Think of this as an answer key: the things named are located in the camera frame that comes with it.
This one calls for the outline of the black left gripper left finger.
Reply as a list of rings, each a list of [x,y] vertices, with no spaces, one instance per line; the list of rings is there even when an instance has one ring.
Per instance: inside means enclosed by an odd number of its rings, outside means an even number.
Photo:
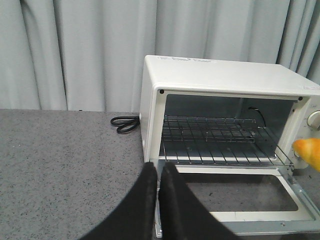
[[[121,203],[82,240],[150,240],[157,196],[157,171],[147,162]]]

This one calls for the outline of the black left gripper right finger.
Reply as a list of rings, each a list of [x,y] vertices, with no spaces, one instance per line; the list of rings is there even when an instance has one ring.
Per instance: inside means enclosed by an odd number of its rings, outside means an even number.
[[[159,211],[164,240],[240,239],[208,212],[170,162],[161,173]]]

